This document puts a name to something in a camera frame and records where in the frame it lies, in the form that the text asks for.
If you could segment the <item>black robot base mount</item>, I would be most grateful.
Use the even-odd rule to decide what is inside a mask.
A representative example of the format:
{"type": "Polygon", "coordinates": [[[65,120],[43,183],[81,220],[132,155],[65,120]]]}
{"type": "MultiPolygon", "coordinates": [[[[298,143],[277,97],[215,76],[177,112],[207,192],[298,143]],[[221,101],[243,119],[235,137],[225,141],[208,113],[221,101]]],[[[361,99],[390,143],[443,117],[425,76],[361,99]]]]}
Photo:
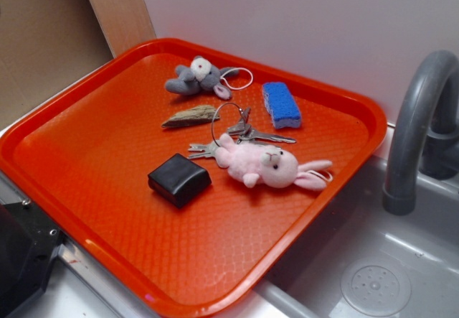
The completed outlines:
{"type": "Polygon", "coordinates": [[[1,206],[2,317],[12,317],[46,292],[62,239],[37,204],[1,206]]]}

